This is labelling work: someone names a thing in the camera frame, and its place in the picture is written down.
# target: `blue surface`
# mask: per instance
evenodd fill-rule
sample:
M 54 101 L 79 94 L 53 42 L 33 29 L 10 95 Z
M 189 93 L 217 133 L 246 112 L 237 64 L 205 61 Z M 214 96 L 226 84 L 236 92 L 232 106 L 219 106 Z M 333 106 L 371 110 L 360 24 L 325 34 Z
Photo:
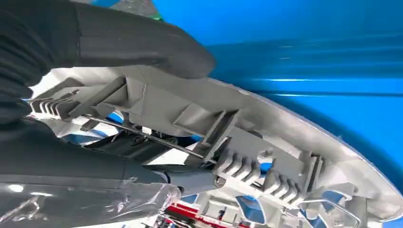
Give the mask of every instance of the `blue surface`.
M 215 55 L 212 77 L 341 137 L 403 190 L 403 1 L 154 3 Z
M 111 7 L 118 2 L 120 2 L 120 0 L 93 0 L 91 4 L 101 7 Z
M 236 196 L 235 198 L 246 219 L 260 224 L 265 223 L 262 208 L 259 202 L 254 197 Z
M 181 200 L 187 203 L 194 203 L 197 199 L 197 194 L 182 197 Z

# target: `metal rod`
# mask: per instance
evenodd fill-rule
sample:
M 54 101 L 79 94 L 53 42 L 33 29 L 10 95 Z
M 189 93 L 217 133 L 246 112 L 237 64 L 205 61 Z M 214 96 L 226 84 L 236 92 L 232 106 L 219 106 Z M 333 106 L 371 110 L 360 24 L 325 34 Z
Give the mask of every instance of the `metal rod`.
M 108 124 L 108 125 L 111 125 L 111 126 L 114 126 L 114 127 L 119 127 L 119 128 L 122 128 L 122 129 L 125 129 L 125 130 L 128 130 L 128 131 L 134 132 L 134 133 L 139 134 L 139 135 L 141 135 L 144 138 L 147 138 L 149 140 L 152 140 L 152 141 L 155 141 L 155 142 L 160 143 L 162 145 L 177 149 L 179 151 L 185 152 L 185 153 L 187 153 L 189 155 L 192 155 L 192 156 L 195 156 L 197 158 L 204 159 L 204 157 L 202 155 L 198 154 L 198 153 L 195 153 L 195 152 L 193 152 L 193 151 L 191 151 L 189 149 L 186 149 L 186 148 L 181 147 L 179 145 L 173 144 L 171 142 L 165 141 L 164 139 L 160 139 L 158 137 L 143 133 L 142 131 L 139 131 L 139 130 L 137 130 L 135 128 L 131 128 L 129 126 L 114 123 L 114 122 L 111 122 L 111 121 L 108 121 L 108 120 L 98 119 L 98 118 L 92 117 L 90 115 L 82 115 L 82 117 L 84 117 L 86 119 L 89 119 L 89 120 L 94 120 L 94 121 L 97 121 L 97 122 L 100 122 L 100 123 L 103 123 L 103 124 Z M 211 159 L 207 160 L 207 161 L 210 162 L 210 163 L 213 163 L 213 164 L 217 164 L 216 161 L 211 160 Z
M 351 218 L 353 218 L 355 220 L 355 225 L 354 225 L 353 228 L 358 228 L 360 226 L 360 224 L 361 224 L 361 220 L 360 220 L 359 217 L 355 216 L 353 213 L 351 213 L 345 207 L 343 207 L 343 206 L 341 206 L 341 205 L 339 205 L 339 204 L 337 204 L 335 202 L 332 202 L 332 201 L 330 201 L 328 199 L 325 199 L 325 198 L 311 198 L 311 199 L 306 199 L 306 200 L 301 202 L 301 204 L 303 204 L 303 203 L 328 203 L 328 204 L 332 205 L 333 207 L 343 211 L 345 214 L 347 214 Z

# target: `gray plastic part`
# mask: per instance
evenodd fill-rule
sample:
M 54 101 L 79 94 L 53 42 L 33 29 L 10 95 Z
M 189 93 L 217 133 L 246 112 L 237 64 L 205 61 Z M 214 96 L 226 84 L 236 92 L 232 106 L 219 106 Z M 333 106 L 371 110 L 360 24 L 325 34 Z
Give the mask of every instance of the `gray plastic part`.
M 165 173 L 169 180 L 168 183 L 180 187 L 183 196 L 219 188 L 214 185 L 216 176 L 209 170 L 195 170 L 191 167 L 177 165 L 150 165 L 145 167 Z
M 27 119 L 21 124 L 26 127 L 12 132 L 20 137 L 2 144 L 5 153 L 0 160 L 0 174 L 114 180 L 135 177 L 142 183 L 165 182 L 135 161 L 78 146 L 72 150 L 71 144 L 57 138 L 44 123 Z M 21 143 L 20 139 L 24 137 L 30 140 Z
M 368 227 L 368 215 L 367 215 L 367 201 L 368 199 L 364 197 L 354 196 L 350 201 L 345 203 L 345 207 L 355 216 L 357 216 L 361 223 L 358 228 L 367 228 Z M 352 227 L 355 225 L 356 221 L 349 216 L 345 217 L 345 226 Z

